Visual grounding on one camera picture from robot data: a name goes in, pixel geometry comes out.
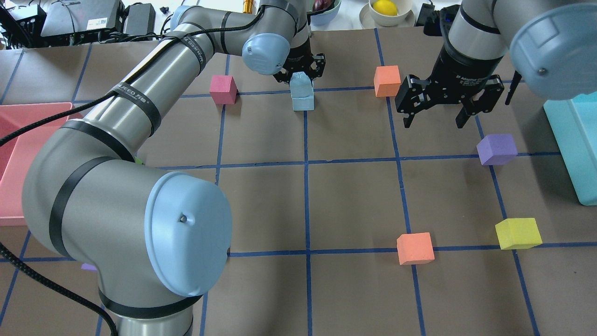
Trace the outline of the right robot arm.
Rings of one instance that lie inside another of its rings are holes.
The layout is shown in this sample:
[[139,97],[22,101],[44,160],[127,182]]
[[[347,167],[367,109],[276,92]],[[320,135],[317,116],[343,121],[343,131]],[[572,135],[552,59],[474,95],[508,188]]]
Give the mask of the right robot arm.
[[462,128],[491,112],[505,92],[495,68],[510,55],[515,75],[547,100],[596,91],[594,0],[463,0],[441,9],[443,45],[430,76],[407,75],[395,98],[409,128],[417,113],[435,105],[461,105]]

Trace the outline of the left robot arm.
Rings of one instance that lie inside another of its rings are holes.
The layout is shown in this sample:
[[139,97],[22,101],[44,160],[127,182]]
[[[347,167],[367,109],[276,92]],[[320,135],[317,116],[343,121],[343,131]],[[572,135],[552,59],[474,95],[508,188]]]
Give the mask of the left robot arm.
[[263,0],[256,15],[177,9],[156,48],[60,127],[28,169],[24,219],[43,246],[96,267],[113,336],[189,336],[193,306],[218,281],[232,240],[222,190],[134,155],[216,53],[277,74],[307,47],[304,0]]

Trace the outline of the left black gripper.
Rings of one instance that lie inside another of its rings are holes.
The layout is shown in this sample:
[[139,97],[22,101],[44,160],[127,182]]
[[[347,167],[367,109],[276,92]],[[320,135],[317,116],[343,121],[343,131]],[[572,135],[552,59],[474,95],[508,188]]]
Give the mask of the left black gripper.
[[314,55],[311,51],[311,41],[306,40],[298,47],[290,49],[282,69],[273,77],[278,83],[289,84],[293,74],[303,72],[314,80],[323,76],[325,68],[326,55],[324,53]]

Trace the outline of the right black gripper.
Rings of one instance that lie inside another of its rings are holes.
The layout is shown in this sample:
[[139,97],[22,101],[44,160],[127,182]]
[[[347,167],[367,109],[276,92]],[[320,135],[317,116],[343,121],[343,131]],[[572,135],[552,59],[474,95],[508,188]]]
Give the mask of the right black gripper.
[[435,105],[458,105],[457,128],[478,113],[489,113],[497,104],[504,85],[495,74],[502,60],[474,59],[445,44],[427,79],[407,75],[395,98],[396,111],[403,113],[403,124],[410,128],[417,113]]

